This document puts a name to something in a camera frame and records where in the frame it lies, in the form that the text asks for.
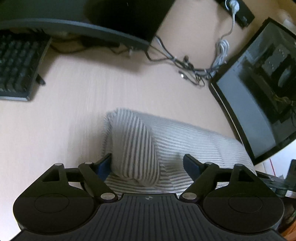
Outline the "black curved monitor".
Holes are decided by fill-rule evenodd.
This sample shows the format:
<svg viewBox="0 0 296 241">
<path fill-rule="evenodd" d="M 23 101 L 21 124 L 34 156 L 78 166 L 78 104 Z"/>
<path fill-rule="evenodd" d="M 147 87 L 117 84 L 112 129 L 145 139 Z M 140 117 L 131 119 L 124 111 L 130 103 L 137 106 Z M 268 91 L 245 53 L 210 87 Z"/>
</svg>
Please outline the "black curved monitor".
<svg viewBox="0 0 296 241">
<path fill-rule="evenodd" d="M 85 35 L 147 50 L 174 1 L 1 1 L 1 29 Z"/>
</svg>

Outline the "black keyboard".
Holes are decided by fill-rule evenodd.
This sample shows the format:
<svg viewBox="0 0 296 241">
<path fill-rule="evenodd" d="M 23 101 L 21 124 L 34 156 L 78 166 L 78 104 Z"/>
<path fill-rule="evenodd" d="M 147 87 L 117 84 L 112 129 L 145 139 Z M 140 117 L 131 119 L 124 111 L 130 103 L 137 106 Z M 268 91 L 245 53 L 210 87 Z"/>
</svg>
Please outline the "black keyboard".
<svg viewBox="0 0 296 241">
<path fill-rule="evenodd" d="M 44 33 L 14 33 L 1 30 L 1 100 L 29 101 L 51 38 Z"/>
</svg>

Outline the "black white striped shirt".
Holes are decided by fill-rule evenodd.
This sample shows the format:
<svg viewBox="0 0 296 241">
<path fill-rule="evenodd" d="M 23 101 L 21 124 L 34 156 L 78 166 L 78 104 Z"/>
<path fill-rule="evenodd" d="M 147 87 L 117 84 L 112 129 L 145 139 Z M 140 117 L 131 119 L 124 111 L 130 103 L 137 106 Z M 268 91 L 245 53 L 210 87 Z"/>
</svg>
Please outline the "black white striped shirt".
<svg viewBox="0 0 296 241">
<path fill-rule="evenodd" d="M 129 109 L 107 113 L 102 153 L 111 154 L 111 173 L 106 184 L 124 193 L 175 193 L 192 184 L 183 167 L 190 154 L 201 163 L 221 168 L 254 165 L 243 145 L 233 138 L 158 116 Z"/>
</svg>

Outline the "computer tower case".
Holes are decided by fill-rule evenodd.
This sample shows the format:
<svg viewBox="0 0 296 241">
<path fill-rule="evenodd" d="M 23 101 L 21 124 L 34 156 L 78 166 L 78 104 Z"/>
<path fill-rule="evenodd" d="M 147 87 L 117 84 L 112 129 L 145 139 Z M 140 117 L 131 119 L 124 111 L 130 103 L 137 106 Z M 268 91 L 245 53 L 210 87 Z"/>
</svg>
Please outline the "computer tower case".
<svg viewBox="0 0 296 241">
<path fill-rule="evenodd" d="M 258 164 L 295 140 L 295 34 L 267 18 L 209 88 Z"/>
</svg>

